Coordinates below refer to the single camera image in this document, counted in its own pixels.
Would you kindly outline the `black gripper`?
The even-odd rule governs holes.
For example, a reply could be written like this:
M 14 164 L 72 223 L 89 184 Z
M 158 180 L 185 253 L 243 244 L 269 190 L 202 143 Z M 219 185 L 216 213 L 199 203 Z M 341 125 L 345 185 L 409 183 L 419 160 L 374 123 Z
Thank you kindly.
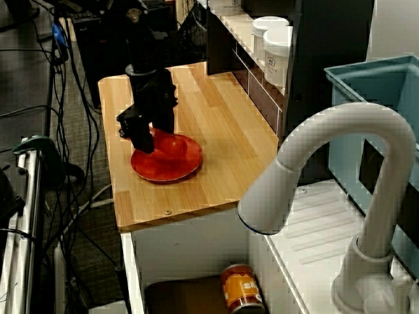
M 129 139 L 134 148 L 146 154 L 154 152 L 153 128 L 165 132 L 174 132 L 174 112 L 177 106 L 176 86 L 168 70 L 154 73 L 145 82 L 139 76 L 129 76 L 132 87 L 133 104 L 117 116 L 120 123 L 119 134 Z

